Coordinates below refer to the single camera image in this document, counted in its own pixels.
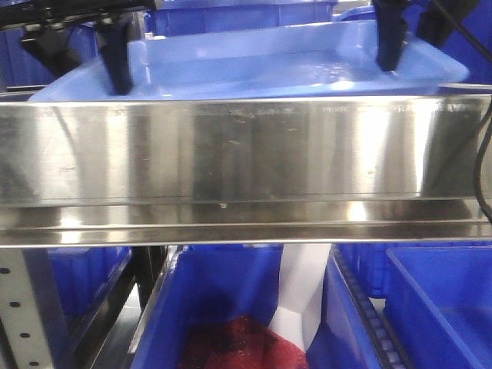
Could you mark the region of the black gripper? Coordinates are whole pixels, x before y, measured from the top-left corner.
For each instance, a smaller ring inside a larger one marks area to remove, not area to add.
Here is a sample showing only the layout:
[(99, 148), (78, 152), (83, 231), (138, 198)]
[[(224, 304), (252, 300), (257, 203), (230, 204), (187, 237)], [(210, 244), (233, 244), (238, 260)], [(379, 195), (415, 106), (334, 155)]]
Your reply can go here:
[[(26, 26), (65, 28), (86, 22), (96, 22), (98, 50), (109, 75), (112, 91), (126, 95), (133, 87), (128, 63), (130, 21), (120, 18), (127, 13), (155, 11), (158, 1), (20, 1), (1, 7), (1, 30)], [(80, 54), (70, 43), (65, 29), (26, 31), (19, 39), (24, 51), (38, 60), (56, 78), (81, 65)]]

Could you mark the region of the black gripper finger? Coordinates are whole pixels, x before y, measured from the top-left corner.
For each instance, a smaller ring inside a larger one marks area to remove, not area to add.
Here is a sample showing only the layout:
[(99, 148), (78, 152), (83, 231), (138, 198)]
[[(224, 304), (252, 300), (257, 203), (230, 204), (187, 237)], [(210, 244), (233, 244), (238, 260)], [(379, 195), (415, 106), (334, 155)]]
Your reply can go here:
[(462, 21), (479, 5), (472, 0), (429, 1), (421, 13), (415, 35), (436, 48), (442, 47), (454, 31), (468, 41), (472, 34)]
[(404, 50), (407, 22), (403, 13), (408, 1), (372, 1), (377, 23), (376, 62), (382, 71), (394, 71)]

